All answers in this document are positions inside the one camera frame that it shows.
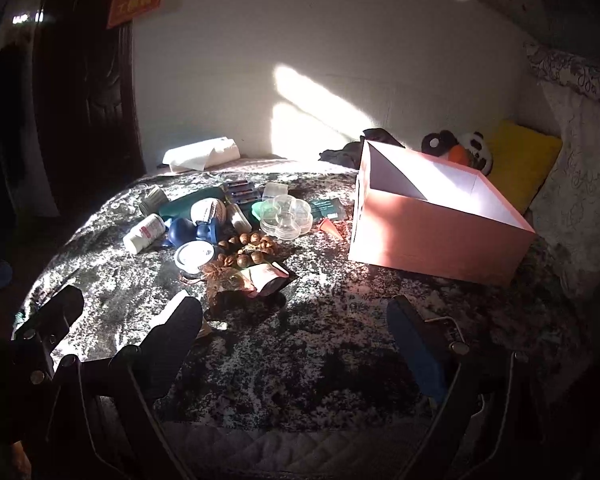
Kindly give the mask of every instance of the open box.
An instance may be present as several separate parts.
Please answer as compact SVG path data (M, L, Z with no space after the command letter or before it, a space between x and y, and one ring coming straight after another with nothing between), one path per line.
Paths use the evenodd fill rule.
M535 236L479 171L365 142L350 260L509 285Z

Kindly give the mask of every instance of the red packet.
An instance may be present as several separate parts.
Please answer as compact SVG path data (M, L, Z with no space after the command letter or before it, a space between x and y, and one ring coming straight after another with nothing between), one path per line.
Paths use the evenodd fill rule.
M245 281L245 293L249 298L268 296L285 285L289 273L276 262L259 264L240 271Z

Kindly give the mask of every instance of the dark floral bedspread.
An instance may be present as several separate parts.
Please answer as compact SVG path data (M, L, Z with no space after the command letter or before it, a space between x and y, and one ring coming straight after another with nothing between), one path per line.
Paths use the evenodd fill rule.
M137 181L78 229L27 297L25 317L65 285L83 292L84 313L54 360L68 353L103 358L142 341L149 320L182 288L207 309L205 283L179 282L173 249L131 256L122 237L141 219L138 203L155 184L175 199L245 176L258 186L286 182L306 200L338 197L352 209L352 171L246 175L238 168ZM344 229L350 235L350 221ZM191 349L170 393L156 402L158 415L283 431L359 429L413 418L426 403L386 328L385 307L395 294L405 295L425 318L454 317L475 344L525 350L540 363L543 381L587 347L542 240L509 288L350 262L348 247L315 229L290 243L284 264L295 279L265 301L244 300L209 316L214 332Z

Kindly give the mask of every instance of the panda plush toy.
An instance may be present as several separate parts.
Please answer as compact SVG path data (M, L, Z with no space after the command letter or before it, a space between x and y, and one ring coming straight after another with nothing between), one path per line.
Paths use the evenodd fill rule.
M488 175L493 166L491 152L480 132L456 138L449 130L442 130L438 134L426 135L422 139L421 149L427 155L440 156L475 168L483 175Z
M474 132L472 134L464 134L458 140L473 155L474 160L471 167L487 176L493 167L493 157L487 143L484 142L484 136L480 132Z

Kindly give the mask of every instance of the orange cone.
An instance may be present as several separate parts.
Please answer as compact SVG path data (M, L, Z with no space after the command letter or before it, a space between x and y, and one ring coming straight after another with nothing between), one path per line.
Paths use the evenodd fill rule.
M344 238L342 238L342 236L336 229L336 226L333 225L333 222L328 218L324 218L322 222L318 224L318 229L320 229L320 231L324 231L325 233L330 234L331 236L339 238L340 240L344 240Z

